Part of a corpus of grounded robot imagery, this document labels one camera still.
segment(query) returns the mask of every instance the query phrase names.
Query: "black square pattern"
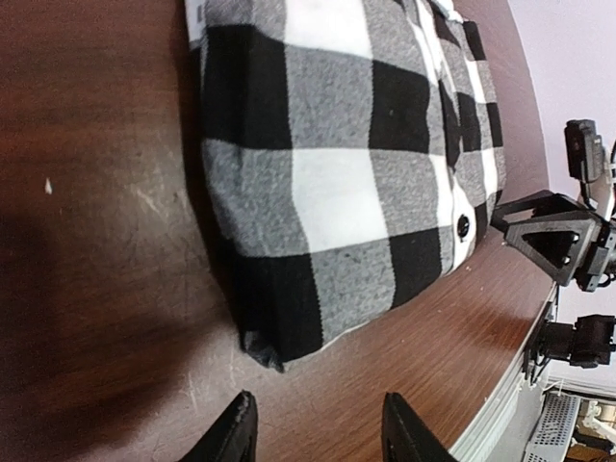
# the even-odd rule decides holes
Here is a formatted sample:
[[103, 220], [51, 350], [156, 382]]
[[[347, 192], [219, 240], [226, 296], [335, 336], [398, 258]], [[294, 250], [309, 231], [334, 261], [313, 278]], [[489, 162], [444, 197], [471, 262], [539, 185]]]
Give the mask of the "black square pattern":
[[439, 92], [441, 93], [441, 104], [443, 107], [447, 163], [450, 167], [455, 168], [455, 164], [460, 157], [460, 122], [458, 121], [453, 102], [451, 98], [449, 98], [443, 82], [439, 82]]
[[457, 93], [457, 96], [464, 152], [479, 151], [481, 150], [481, 125], [477, 117], [475, 100], [464, 93]]
[[396, 293], [392, 307], [417, 296], [441, 275], [438, 228], [389, 239]]
[[203, 122], [209, 139], [291, 149], [285, 47], [253, 26], [208, 30]]
[[479, 29], [476, 23], [466, 21], [464, 23], [464, 34], [466, 35], [466, 40], [469, 43], [475, 61], [486, 61], [483, 44], [481, 43], [481, 36], [479, 35]]
[[427, 78], [379, 61], [373, 63], [372, 76], [370, 148], [428, 153]]
[[310, 254], [237, 256], [236, 288], [246, 328], [261, 332], [282, 362], [322, 347], [321, 310]]
[[488, 206], [486, 202], [475, 207], [475, 222], [477, 226], [476, 231], [476, 244], [479, 244], [485, 238], [485, 234], [488, 231]]
[[501, 115], [497, 103], [488, 103], [488, 117], [490, 118], [490, 131], [492, 132], [492, 144], [494, 147], [502, 147]]

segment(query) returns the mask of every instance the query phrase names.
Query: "wood grain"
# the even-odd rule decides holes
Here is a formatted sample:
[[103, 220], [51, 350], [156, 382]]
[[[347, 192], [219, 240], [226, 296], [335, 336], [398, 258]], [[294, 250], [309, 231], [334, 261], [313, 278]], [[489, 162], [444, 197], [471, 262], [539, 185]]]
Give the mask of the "wood grain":
[[[492, 64], [505, 199], [544, 188], [507, 2], [457, 4]], [[0, 63], [0, 460], [176, 460], [242, 388], [263, 461], [379, 460], [386, 391], [450, 446], [549, 292], [492, 232], [407, 306], [264, 370], [239, 351], [221, 288], [182, 3], [3, 0]]]

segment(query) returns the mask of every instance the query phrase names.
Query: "shirt button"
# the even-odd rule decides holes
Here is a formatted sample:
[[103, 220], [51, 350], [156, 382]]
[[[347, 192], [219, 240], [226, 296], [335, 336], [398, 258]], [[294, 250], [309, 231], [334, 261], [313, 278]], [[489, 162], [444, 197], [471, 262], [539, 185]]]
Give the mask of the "shirt button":
[[460, 216], [458, 219], [458, 236], [460, 239], [464, 239], [469, 235], [471, 229], [471, 221], [466, 215]]

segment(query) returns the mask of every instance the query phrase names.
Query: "plaid shirt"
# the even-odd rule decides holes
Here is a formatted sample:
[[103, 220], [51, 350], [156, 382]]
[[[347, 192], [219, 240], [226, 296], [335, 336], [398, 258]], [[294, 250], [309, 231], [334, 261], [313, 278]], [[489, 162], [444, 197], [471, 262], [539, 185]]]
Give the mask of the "plaid shirt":
[[208, 188], [235, 248], [244, 348], [264, 365], [409, 301], [486, 233], [505, 176], [496, 94], [476, 25], [438, 7], [188, 11]]

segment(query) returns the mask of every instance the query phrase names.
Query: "scratch on table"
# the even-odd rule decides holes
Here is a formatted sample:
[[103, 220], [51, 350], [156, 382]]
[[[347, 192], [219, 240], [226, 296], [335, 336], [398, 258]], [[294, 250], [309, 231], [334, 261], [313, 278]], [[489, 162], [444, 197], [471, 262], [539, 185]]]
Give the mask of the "scratch on table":
[[161, 434], [158, 434], [158, 438], [156, 439], [156, 444], [154, 445], [154, 449], [152, 450], [152, 455], [150, 456], [151, 462], [157, 462], [158, 457], [156, 457], [156, 451], [158, 450], [158, 445], [161, 442]]
[[193, 377], [191, 376], [190, 372], [189, 372], [189, 396], [191, 397], [192, 408], [194, 409], [194, 412], [198, 415], [199, 414], [199, 406], [198, 406], [198, 404], [196, 402], [196, 396], [194, 395]]
[[273, 428], [274, 430], [280, 431], [280, 427], [278, 425], [274, 425], [273, 423], [263, 422], [263, 426], [268, 426], [269, 428]]
[[310, 404], [312, 412], [314, 412], [315, 415], [318, 415], [319, 411], [317, 410], [317, 406], [315, 406], [315, 402], [312, 400], [312, 398], [308, 399], [308, 403]]
[[183, 192], [183, 191], [180, 191], [180, 192], [177, 192], [177, 196], [180, 199], [180, 202], [182, 202], [182, 208], [184, 209], [184, 212], [188, 213], [189, 212], [189, 204], [188, 204], [188, 197], [187, 197], [186, 193]]
[[161, 209], [156, 206], [156, 204], [154, 203], [154, 199], [152, 199], [151, 196], [149, 196], [136, 186], [132, 187], [131, 189], [143, 202], [145, 202], [145, 205], [147, 205], [152, 210], [152, 212], [154, 212], [162, 219], [166, 218]]
[[231, 348], [231, 359], [229, 360], [229, 378], [233, 388], [237, 388], [238, 383], [235, 381], [235, 351]]

